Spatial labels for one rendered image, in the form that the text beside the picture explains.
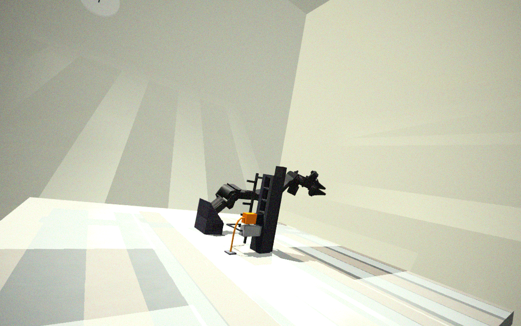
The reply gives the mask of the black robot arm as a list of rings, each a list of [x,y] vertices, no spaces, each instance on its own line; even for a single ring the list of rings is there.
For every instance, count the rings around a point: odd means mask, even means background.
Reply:
[[[312,180],[317,178],[319,174],[317,174],[316,171],[311,171],[311,174],[305,178],[312,183]],[[287,172],[285,176],[285,183],[284,188],[282,192],[284,192],[288,187],[287,192],[296,195],[296,192],[298,191],[299,186],[301,185],[303,181],[304,176],[301,176],[298,174],[297,171],[289,171]],[[245,199],[245,200],[251,200],[252,194],[247,194],[245,191],[252,192],[252,190],[243,190],[239,188],[238,186],[234,185],[233,183],[227,183],[220,187],[220,189],[216,192],[215,196],[217,197],[215,200],[213,200],[211,203],[213,205],[213,208],[217,213],[222,211],[224,208],[231,209],[234,206],[235,201],[238,199]],[[254,193],[254,200],[258,201],[259,199],[259,192],[260,189],[257,189]],[[223,197],[225,199],[223,199]]]

